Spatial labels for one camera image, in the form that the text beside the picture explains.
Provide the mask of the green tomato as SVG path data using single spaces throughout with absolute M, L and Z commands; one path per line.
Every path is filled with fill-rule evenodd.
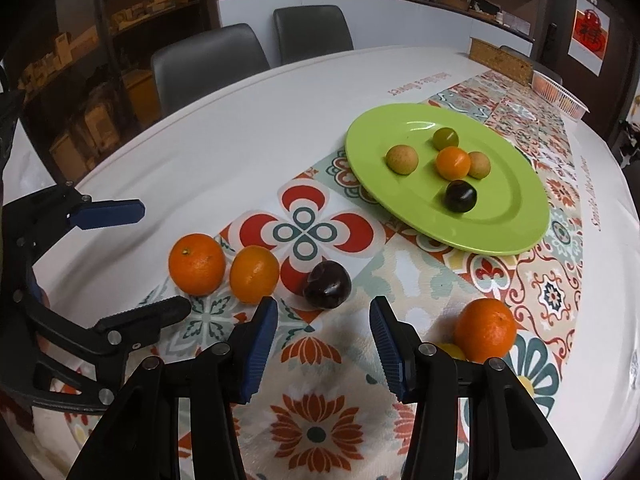
M 439 348 L 442 351 L 445 351 L 447 354 L 449 354 L 452 358 L 456 360 L 460 360 L 460 361 L 466 360 L 466 356 L 464 352 L 455 344 L 450 344 L 449 342 L 440 342 L 439 344 L 437 344 L 437 348 Z
M 432 143 L 437 151 L 441 151 L 444 148 L 450 148 L 450 146 L 458 146 L 459 136 L 453 128 L 442 127 L 434 132 Z

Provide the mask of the large orange mandarin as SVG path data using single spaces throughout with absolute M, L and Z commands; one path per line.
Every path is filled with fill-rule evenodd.
M 457 317 L 454 343 L 466 359 L 484 363 L 508 354 L 516 338 L 516 322 L 510 309 L 497 299 L 471 301 Z

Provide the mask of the small orange kumquat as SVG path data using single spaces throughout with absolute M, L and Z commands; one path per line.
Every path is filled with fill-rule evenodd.
M 257 306 L 262 297 L 270 296 L 280 278 L 280 264 L 270 250 L 247 246 L 240 250 L 231 265 L 229 284 L 242 304 Z

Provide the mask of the dark plum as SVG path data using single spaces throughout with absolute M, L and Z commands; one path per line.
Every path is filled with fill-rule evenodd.
M 444 195 L 445 206 L 456 214 L 465 214 L 477 203 L 477 190 L 463 180 L 451 181 Z
M 308 274 L 303 296 L 311 307 L 333 310 L 352 292 L 352 279 L 338 262 L 326 260 L 318 263 Z

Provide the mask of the tan longan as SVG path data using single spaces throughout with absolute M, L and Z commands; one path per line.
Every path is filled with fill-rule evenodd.
M 476 180 L 483 180 L 491 172 L 491 162 L 482 152 L 469 152 L 469 176 Z
M 408 176 L 412 174 L 419 163 L 419 155 L 416 150 L 406 144 L 397 144 L 390 148 L 385 155 L 385 162 L 388 168 L 395 174 Z

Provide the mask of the white tablecloth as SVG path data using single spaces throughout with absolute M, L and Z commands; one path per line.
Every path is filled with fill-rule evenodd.
M 394 177 L 412 209 L 430 197 L 433 132 L 451 119 L 462 148 L 533 170 L 548 221 L 537 243 L 493 256 L 532 191 L 495 162 L 449 244 L 384 210 L 350 166 L 346 138 L 384 154 L 413 143 L 420 167 Z M 287 65 L 161 120 L 81 182 L 145 204 L 136 226 L 72 234 L 36 266 L 58 312 L 89 324 L 175 291 L 171 246 L 197 232 L 227 259 L 246 246 L 280 264 L 279 327 L 265 378 L 235 413 L 247 472 L 266 479 L 396 479 L 413 408 L 387 390 L 368 322 L 390 300 L 425 338 L 454 339 L 475 299 L 518 322 L 506 362 L 579 474 L 602 479 L 639 427 L 639 220 L 606 144 L 533 90 L 437 48 L 350 51 Z

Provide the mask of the near grey chair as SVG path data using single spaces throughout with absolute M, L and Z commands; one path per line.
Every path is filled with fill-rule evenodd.
M 152 55 L 151 67 L 164 117 L 270 70 L 254 30 L 245 23 L 201 32 L 164 47 Z

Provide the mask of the grey chair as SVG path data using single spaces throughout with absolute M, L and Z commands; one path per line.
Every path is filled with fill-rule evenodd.
M 254 30 L 245 23 L 201 32 L 164 47 L 152 55 L 151 67 L 164 117 L 270 70 Z
M 274 10 L 273 19 L 283 65 L 354 48 L 338 6 L 288 6 Z

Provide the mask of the patterned table runner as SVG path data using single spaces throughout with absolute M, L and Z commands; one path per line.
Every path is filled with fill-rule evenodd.
M 385 296 L 420 336 L 454 339 L 454 320 L 475 299 L 497 299 L 518 331 L 506 364 L 549 414 L 561 387 L 582 294 L 582 219 L 560 114 L 491 70 L 420 104 L 468 116 L 530 162 L 548 196 L 542 239 L 517 256 L 453 248 L 385 211 L 350 169 L 344 135 L 357 111 L 320 117 L 271 106 L 274 78 L 244 82 L 196 102 L 104 166 L 84 185 L 97 198 L 137 198 L 135 226 L 78 231 L 35 268 L 58 312 L 80 324 L 174 296 L 169 248 L 202 232 L 227 260 L 247 246 L 280 264 L 279 322 L 265 378 L 234 412 L 247 472 L 265 479 L 396 479 L 414 407 L 388 390 L 369 327 Z M 136 175 L 124 173 L 126 161 Z M 303 296 L 320 262 L 338 262 L 352 292 L 333 310 Z

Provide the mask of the green plate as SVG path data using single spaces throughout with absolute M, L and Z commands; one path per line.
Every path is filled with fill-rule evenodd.
M 547 231 L 547 194 L 530 162 L 468 116 L 427 104 L 378 106 L 350 125 L 345 150 L 382 207 L 446 245 L 510 256 Z

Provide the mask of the far grey chair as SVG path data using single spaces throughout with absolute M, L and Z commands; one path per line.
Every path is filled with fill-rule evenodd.
M 338 6 L 288 6 L 274 10 L 273 19 L 283 65 L 354 48 Z

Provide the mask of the clear plastic fruit container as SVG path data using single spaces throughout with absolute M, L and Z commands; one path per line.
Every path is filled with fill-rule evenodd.
M 589 108 L 580 99 L 573 96 L 568 90 L 558 84 L 547 75 L 533 71 L 532 88 L 537 96 L 543 98 L 547 103 L 553 105 L 568 117 L 579 122 Z

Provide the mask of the red poster on door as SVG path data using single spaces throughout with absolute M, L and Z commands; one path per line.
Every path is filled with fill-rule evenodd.
M 599 76 L 608 46 L 610 18 L 593 0 L 576 0 L 567 54 Z

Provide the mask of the dark wooden door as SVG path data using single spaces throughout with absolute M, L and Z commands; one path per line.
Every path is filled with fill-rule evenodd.
M 639 47 L 610 0 L 547 0 L 539 59 L 587 107 L 582 120 L 614 143 L 638 82 Z

